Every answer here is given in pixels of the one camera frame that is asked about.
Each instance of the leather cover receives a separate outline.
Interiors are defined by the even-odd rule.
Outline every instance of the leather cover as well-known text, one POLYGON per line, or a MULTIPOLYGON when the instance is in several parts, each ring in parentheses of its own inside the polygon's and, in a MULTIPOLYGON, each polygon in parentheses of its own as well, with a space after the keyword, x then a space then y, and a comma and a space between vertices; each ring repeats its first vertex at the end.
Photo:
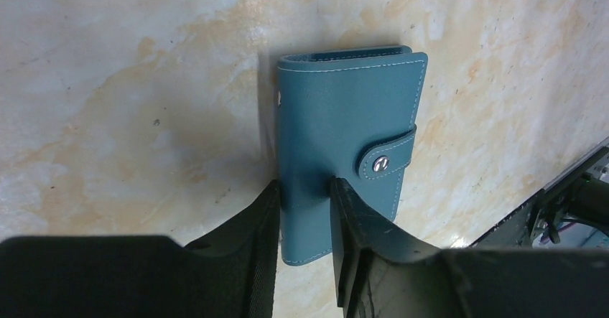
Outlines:
POLYGON ((375 47, 279 60, 282 258, 298 266, 332 250, 332 177, 393 220, 410 163, 427 55, 375 47), (380 156, 388 167, 374 172, 380 156))

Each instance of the wallet strap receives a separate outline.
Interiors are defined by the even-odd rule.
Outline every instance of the wallet strap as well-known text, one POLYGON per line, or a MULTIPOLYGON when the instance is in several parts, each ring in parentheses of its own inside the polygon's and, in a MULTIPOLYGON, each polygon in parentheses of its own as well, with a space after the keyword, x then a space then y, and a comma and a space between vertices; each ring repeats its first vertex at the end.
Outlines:
POLYGON ((407 167, 412 158, 416 132, 417 126, 415 125, 414 129, 403 136, 368 149, 360 160, 359 176, 368 180, 375 180, 407 167), (386 162, 385 166, 377 169, 376 172, 374 167, 377 161, 382 162, 383 160, 386 162))

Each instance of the wallet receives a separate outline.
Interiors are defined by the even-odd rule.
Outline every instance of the wallet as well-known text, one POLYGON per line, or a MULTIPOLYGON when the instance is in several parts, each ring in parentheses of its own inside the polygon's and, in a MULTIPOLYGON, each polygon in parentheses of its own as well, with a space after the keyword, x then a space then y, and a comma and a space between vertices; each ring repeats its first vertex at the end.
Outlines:
POLYGON ((394 220, 409 165, 427 55, 406 46, 279 59, 277 146, 282 258, 309 263, 332 250, 332 177, 345 178, 394 220))

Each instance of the silver snap button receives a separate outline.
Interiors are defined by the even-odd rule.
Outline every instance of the silver snap button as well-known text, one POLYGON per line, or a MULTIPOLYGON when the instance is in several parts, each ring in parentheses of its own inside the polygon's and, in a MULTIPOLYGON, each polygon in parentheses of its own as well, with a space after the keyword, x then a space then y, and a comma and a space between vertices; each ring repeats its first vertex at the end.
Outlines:
POLYGON ((383 155, 374 161, 372 169, 374 172, 382 172, 385 171, 387 167, 389 167, 389 158, 383 155))

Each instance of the beige marbled surface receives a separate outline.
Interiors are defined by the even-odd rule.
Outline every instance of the beige marbled surface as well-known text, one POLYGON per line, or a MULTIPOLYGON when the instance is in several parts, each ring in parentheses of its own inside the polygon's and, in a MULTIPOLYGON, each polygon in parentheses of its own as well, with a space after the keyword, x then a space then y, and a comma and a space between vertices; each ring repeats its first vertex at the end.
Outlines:
MULTIPOLYGON (((0 238, 188 242, 274 177, 279 55, 402 43, 429 67, 397 223, 467 245, 609 135, 608 19, 607 0, 0 0, 0 238)), ((330 257, 278 272, 277 317, 340 317, 330 257)))

